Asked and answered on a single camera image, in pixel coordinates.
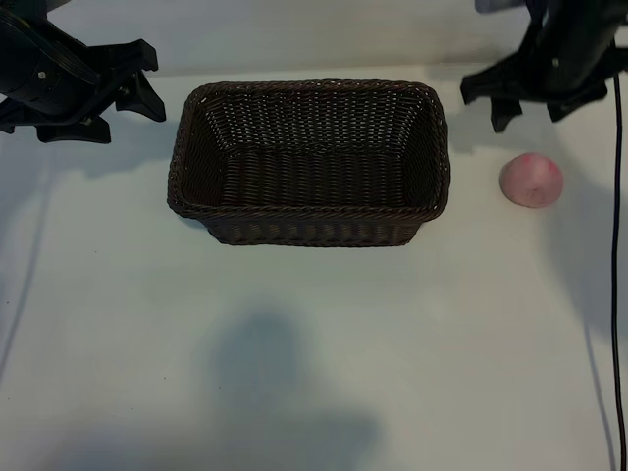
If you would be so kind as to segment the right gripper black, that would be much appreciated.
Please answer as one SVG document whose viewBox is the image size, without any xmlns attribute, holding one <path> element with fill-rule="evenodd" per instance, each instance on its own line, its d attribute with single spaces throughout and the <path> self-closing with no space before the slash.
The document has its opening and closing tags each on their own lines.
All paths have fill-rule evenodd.
<svg viewBox="0 0 628 471">
<path fill-rule="evenodd" d="M 604 82 L 584 85 L 627 70 L 627 49 L 615 44 L 627 19 L 625 1 L 528 1 L 526 7 L 529 30 L 519 53 L 465 76 L 460 85 L 465 105 L 490 99 L 494 132 L 504 132 L 522 114 L 520 102 L 528 94 L 521 63 L 531 91 L 562 97 L 547 104 L 553 123 L 607 96 Z"/>
</svg>

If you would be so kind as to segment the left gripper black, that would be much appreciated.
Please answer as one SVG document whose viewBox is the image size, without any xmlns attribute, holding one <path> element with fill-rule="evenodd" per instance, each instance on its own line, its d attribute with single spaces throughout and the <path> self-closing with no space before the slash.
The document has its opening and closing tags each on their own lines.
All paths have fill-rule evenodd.
<svg viewBox="0 0 628 471">
<path fill-rule="evenodd" d="M 165 121 L 144 72 L 159 69 L 143 39 L 88 46 L 54 26 L 46 8 L 1 10 L 1 131 L 36 128 L 40 142 L 110 143 L 111 106 Z"/>
</svg>

